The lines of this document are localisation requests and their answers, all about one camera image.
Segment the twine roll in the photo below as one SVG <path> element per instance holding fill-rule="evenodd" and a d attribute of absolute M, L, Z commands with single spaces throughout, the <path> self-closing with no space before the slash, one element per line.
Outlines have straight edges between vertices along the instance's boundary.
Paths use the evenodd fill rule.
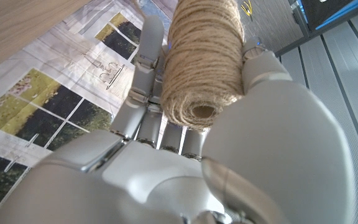
<path fill-rule="evenodd" d="M 235 0 L 179 0 L 168 33 L 162 107 L 168 119 L 208 128 L 242 89 L 244 31 Z"/>

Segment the yellow wire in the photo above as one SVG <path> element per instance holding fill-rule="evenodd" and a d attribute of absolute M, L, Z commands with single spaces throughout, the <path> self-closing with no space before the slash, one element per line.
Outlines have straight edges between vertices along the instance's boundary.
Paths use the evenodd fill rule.
<path fill-rule="evenodd" d="M 241 5 L 241 9 L 247 14 L 247 16 L 251 16 L 252 15 L 251 0 L 248 0 L 248 3 L 243 1 L 243 3 L 247 6 L 247 9 L 243 5 Z"/>

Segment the spool of twine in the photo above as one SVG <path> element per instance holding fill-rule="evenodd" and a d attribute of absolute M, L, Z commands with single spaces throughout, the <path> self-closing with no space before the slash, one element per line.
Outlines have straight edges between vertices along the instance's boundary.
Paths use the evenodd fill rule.
<path fill-rule="evenodd" d="M 170 121 L 208 128 L 244 94 L 243 36 L 235 0 L 179 0 L 163 78 L 162 106 Z"/>

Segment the gray wall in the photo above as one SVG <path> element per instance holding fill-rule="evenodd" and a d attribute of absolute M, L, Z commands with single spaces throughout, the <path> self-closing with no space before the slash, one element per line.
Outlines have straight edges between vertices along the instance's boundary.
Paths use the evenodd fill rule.
<path fill-rule="evenodd" d="M 358 223 L 358 16 L 283 54 L 281 61 L 294 81 L 323 101 L 346 133 L 356 175 Z"/>

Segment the robotic hand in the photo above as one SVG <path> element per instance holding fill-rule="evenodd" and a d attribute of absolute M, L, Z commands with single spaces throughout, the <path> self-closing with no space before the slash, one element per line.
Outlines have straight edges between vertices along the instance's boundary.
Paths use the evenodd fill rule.
<path fill-rule="evenodd" d="M 168 122 L 156 150 L 162 38 L 158 17 L 146 18 L 111 132 L 89 133 L 41 161 L 0 207 L 0 223 L 352 223 L 341 127 L 256 41 L 243 49 L 246 96 L 219 115 L 205 143 L 187 131 L 178 155 L 182 128 Z"/>

